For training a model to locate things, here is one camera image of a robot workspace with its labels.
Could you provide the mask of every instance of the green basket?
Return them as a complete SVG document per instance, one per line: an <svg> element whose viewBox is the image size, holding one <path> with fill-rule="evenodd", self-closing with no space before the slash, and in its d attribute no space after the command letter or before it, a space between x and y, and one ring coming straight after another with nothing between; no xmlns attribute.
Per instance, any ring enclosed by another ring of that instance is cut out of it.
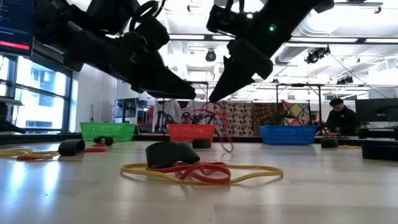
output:
<svg viewBox="0 0 398 224"><path fill-rule="evenodd" d="M136 129L135 124L118 123L80 123L84 141L94 141L98 136L112 136L114 141L131 141Z"/></svg>

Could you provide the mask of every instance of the red basket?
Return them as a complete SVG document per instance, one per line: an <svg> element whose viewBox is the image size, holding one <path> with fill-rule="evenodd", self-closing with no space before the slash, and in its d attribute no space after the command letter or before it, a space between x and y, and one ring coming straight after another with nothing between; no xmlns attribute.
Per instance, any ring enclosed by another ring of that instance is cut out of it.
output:
<svg viewBox="0 0 398 224"><path fill-rule="evenodd" d="M213 141L215 125L212 124L169 124L171 141L188 141L209 139Z"/></svg>

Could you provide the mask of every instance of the patterned curtain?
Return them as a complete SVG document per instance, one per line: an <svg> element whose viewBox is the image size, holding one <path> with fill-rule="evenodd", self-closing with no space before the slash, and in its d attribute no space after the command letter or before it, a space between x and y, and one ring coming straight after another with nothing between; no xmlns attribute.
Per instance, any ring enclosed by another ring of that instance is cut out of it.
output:
<svg viewBox="0 0 398 224"><path fill-rule="evenodd" d="M251 103L232 103L220 102L226 108L228 119L228 132L232 137L252 137L252 104ZM216 106L215 112L222 113L221 108ZM217 117L215 119L216 131L222 136L224 133L223 119Z"/></svg>
<svg viewBox="0 0 398 224"><path fill-rule="evenodd" d="M261 137L260 126L276 114L276 108L276 103L253 103L251 107L251 116L254 137Z"/></svg>
<svg viewBox="0 0 398 224"><path fill-rule="evenodd" d="M286 101L282 102L284 112L295 118L285 118L285 125L301 126L308 125L310 122L310 104L309 103L289 103Z"/></svg>

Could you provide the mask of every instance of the monitor screen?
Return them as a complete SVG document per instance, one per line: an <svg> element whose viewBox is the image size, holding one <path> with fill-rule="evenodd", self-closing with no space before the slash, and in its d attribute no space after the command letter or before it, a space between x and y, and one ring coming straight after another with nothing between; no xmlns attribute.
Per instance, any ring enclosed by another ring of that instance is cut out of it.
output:
<svg viewBox="0 0 398 224"><path fill-rule="evenodd" d="M398 121L398 98L356 100L355 108L360 122Z"/></svg>
<svg viewBox="0 0 398 224"><path fill-rule="evenodd" d="M2 0L0 52L30 56L33 43L34 0Z"/></svg>

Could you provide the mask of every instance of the ceiling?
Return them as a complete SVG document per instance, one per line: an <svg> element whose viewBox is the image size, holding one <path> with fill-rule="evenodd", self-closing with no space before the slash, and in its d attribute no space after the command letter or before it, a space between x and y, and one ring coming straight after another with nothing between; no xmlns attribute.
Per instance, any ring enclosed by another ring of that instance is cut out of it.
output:
<svg viewBox="0 0 398 224"><path fill-rule="evenodd" d="M138 1L140 4L146 2L146 0ZM266 1L246 0L245 11L258 11ZM223 5L225 2L226 0L167 0L165 10L162 11L158 20L167 28L169 34L210 34L206 30L208 13L214 3ZM346 3L345 0L335 0L335 2L337 5ZM368 0L367 2L375 4L372 6L335 6L334 9L322 14L313 11L292 35L294 37L398 37L398 21L393 19L398 13L398 1ZM71 0L69 3L74 3L85 10L90 0ZM378 4L382 4L382 11L376 14ZM233 10L238 10L238 3L233 5ZM229 56L226 45L227 42L219 41L172 40L160 50L160 53L169 68L182 78L191 81L216 82L223 72L223 56ZM308 65L304 62L308 51L319 46L285 44L271 58L275 67L270 77L262 80L255 75L254 78L257 83L270 83L274 78L278 78L280 83L335 84L337 79L349 75L347 68L360 78L360 80L355 78L354 83L362 84L375 80L369 78L369 70L373 74L380 72L382 68L383 70L397 70L395 61L398 58L398 44L331 44L329 46L333 56L326 56L318 63ZM215 62L206 62L205 55L208 49L215 51L217 55ZM380 64L385 64L385 68L380 66L378 68ZM379 84L398 85L398 78L384 80L384 83L379 82ZM248 98L258 98L257 95L261 93L258 93L258 86L253 85L246 90L241 90L239 94Z"/></svg>

